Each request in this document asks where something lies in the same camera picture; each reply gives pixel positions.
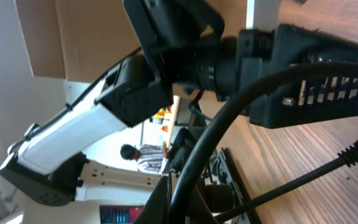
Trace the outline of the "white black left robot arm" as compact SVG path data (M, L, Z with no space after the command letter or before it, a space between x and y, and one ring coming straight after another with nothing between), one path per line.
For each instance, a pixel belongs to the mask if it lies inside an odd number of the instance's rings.
M265 128L358 116L358 43L281 24L223 37L204 1L124 1L140 47L106 70L44 125L12 144L0 174L34 201L80 198L84 150L173 103L174 84L224 101L180 176L174 203L189 199L206 159L239 115Z

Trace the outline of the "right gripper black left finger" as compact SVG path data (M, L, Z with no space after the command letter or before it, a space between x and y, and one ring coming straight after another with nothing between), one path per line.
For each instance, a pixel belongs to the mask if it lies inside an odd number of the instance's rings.
M170 179L161 177L142 213L134 224L166 224L168 223L168 206L172 194Z

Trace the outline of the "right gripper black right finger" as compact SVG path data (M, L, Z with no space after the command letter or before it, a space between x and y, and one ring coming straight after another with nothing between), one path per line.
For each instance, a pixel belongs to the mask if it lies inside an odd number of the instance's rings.
M191 219L195 224L219 224L197 188L191 194Z

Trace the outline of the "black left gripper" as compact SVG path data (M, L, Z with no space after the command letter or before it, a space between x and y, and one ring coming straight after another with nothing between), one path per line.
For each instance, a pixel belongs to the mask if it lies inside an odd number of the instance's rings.
M258 78L316 62L358 63L358 43L290 24L270 32L242 30L221 43L214 65L216 97L226 101ZM358 78L341 76L290 83L249 106L250 122L265 128L354 116L358 116Z

